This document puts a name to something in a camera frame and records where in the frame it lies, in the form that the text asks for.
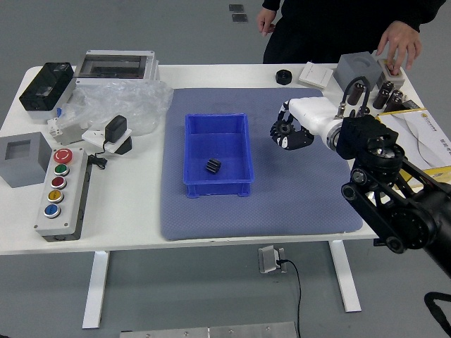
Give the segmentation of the white-shelled robot right hand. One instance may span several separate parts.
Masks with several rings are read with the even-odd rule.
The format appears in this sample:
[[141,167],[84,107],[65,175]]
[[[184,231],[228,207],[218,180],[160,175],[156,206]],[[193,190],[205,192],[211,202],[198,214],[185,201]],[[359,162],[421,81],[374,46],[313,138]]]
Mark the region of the white-shelled robot right hand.
[[270,136],[281,148],[292,151],[309,146],[315,136],[335,151],[340,136],[342,118],[338,109],[326,97],[290,99],[282,104]]

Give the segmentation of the person's left hand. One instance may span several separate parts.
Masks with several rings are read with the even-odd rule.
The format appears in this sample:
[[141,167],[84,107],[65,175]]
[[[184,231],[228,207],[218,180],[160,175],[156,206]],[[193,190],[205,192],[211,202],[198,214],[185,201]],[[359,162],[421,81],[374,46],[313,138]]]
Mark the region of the person's left hand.
[[405,64],[405,68],[410,70],[416,58],[422,52],[422,43],[419,32],[401,21],[394,21],[382,34],[376,55],[380,56],[385,48],[387,52],[387,66],[392,75],[397,75]]

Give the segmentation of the person's right hand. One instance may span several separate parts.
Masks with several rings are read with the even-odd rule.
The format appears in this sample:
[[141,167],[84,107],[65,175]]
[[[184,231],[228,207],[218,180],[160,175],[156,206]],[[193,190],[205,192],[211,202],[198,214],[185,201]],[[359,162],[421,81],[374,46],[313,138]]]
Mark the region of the person's right hand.
[[260,34],[265,37],[271,34],[275,29],[273,21],[276,18],[276,11],[262,8],[257,14],[257,27]]

